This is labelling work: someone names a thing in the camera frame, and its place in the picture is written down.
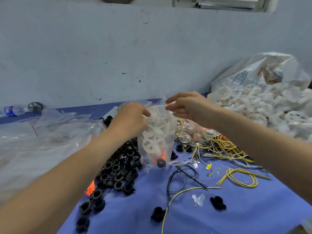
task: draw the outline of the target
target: painted wall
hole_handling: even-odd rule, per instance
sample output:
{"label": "painted wall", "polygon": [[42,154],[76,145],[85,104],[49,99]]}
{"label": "painted wall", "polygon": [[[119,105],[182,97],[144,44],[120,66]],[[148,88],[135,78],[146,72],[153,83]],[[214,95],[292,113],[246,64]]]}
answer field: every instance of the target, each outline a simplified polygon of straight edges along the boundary
{"label": "painted wall", "polygon": [[312,0],[273,13],[104,3],[0,3],[0,105],[82,106],[209,90],[249,55],[293,54],[312,74]]}

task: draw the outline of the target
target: blue cloth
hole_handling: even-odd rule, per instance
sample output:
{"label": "blue cloth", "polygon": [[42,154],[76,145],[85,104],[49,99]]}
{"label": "blue cloth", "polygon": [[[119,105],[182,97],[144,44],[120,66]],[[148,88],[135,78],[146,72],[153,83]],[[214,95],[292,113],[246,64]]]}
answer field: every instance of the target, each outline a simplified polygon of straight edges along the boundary
{"label": "blue cloth", "polygon": [[[63,108],[64,112],[79,114],[92,113],[92,119],[98,119],[120,103]],[[0,123],[24,119],[31,116],[22,115],[16,118],[0,118]],[[189,154],[177,153],[179,160],[187,159]],[[237,168],[227,161],[211,160],[214,174],[207,177],[209,171],[206,164],[198,165],[198,180],[207,186],[216,186],[228,168]],[[162,223],[150,219],[155,207],[163,209],[167,205],[166,187],[174,167],[150,170],[147,174],[139,171],[135,180],[134,194],[126,197],[122,192],[105,191],[105,209],[90,215],[88,234],[99,233],[149,233],[160,234]],[[244,182],[251,183],[248,175],[234,173],[234,176]],[[258,186],[254,189],[243,188],[226,179],[221,189],[195,189],[178,195],[170,205],[164,224],[164,234],[171,233],[285,233],[302,220],[312,217],[312,207],[273,177],[271,181],[257,178]],[[171,190],[179,189],[184,178],[177,174],[172,180]],[[188,178],[185,189],[197,187],[197,183]],[[192,195],[197,197],[205,194],[203,207],[195,207]],[[210,203],[210,197],[221,196],[227,206],[226,211],[216,211]],[[86,196],[78,202],[71,215],[60,228],[58,234],[76,233],[75,224],[80,217],[78,208]]]}

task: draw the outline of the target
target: left arm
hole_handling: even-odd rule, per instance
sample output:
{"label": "left arm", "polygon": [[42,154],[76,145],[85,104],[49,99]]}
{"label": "left arm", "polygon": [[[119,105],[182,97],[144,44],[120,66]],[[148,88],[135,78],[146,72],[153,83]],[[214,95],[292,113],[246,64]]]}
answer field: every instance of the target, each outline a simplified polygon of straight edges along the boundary
{"label": "left arm", "polygon": [[140,104],[126,104],[110,127],[90,144],[34,181],[0,210],[0,231],[6,234],[58,231],[110,156],[146,127]]}

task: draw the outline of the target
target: right arm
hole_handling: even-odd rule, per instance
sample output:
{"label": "right arm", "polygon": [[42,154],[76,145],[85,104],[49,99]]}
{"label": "right arm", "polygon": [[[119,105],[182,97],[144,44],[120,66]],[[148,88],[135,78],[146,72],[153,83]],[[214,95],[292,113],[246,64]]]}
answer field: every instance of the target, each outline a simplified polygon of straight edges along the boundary
{"label": "right arm", "polygon": [[218,131],[312,205],[312,144],[291,138],[212,104],[197,92],[179,93],[166,107],[179,118]]}

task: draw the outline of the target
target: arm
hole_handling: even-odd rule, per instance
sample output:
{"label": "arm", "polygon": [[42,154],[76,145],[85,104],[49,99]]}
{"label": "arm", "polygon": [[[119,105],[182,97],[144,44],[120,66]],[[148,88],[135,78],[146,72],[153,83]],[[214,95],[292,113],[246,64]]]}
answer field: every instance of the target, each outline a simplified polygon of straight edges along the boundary
{"label": "arm", "polygon": [[56,233],[109,157],[145,129],[142,114],[150,116],[140,104],[126,104],[90,144],[9,200],[0,210],[1,233]]}
{"label": "arm", "polygon": [[166,109],[175,116],[220,132],[312,205],[312,144],[214,105],[197,92],[179,93],[167,103],[173,101]]}

